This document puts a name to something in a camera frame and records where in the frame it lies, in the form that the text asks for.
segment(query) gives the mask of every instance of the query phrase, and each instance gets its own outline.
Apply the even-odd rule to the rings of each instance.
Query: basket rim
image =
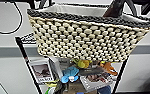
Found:
[[[86,7],[108,7],[108,5],[89,5],[89,4],[68,4],[62,3],[62,5],[72,5],[72,6],[86,6]],[[58,13],[58,12],[39,12],[36,11],[38,9],[27,9],[27,14],[31,17],[41,17],[41,18],[49,18],[49,19],[61,19],[61,20],[74,20],[77,22],[86,21],[86,22],[95,22],[95,23],[104,23],[104,24],[114,24],[114,25],[124,25],[132,28],[149,28],[150,27],[150,18],[142,17],[142,16],[133,16],[132,14],[123,13],[128,16],[132,16],[134,18],[146,21],[146,22],[137,22],[137,21],[129,21],[119,18],[112,17],[96,17],[96,16],[82,16],[76,14],[69,13]]]

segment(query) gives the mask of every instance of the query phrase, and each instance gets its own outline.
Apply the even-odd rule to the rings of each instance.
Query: white wall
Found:
[[[55,0],[68,3],[110,4],[111,0]],[[28,22],[26,3],[17,3],[23,15],[23,24],[18,32],[11,35],[0,35],[0,47],[17,47],[14,37],[32,32]],[[125,12],[131,13],[126,6]],[[0,31],[14,30],[19,24],[19,14],[13,4],[0,3]],[[139,42],[139,45],[150,45],[150,32]],[[113,64],[119,70],[121,64]],[[0,58],[0,82],[9,94],[37,94],[22,57]],[[118,92],[139,92],[150,90],[150,55],[131,55],[124,71]]]

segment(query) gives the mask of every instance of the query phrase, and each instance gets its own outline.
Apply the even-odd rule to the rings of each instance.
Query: beaded basket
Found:
[[[123,13],[102,17],[108,6],[55,4],[28,9],[28,17],[43,56],[123,62],[149,32],[150,18]]]

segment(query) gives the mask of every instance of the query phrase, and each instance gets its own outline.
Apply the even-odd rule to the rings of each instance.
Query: basket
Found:
[[[54,4],[44,9],[28,9],[38,53],[123,62],[149,32],[150,18],[126,13],[119,18],[104,18],[107,7]]]

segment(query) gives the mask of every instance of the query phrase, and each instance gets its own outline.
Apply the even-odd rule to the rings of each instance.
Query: blue item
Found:
[[[83,92],[77,92],[76,94],[84,94]]]
[[[99,92],[99,94],[111,94],[111,87],[108,85],[106,87],[97,89],[97,92]]]
[[[74,76],[74,81],[78,79],[78,76],[75,76],[79,72],[79,69],[76,67],[68,67],[66,70],[63,70],[63,77],[61,79],[62,83],[67,83],[69,81],[69,76]]]

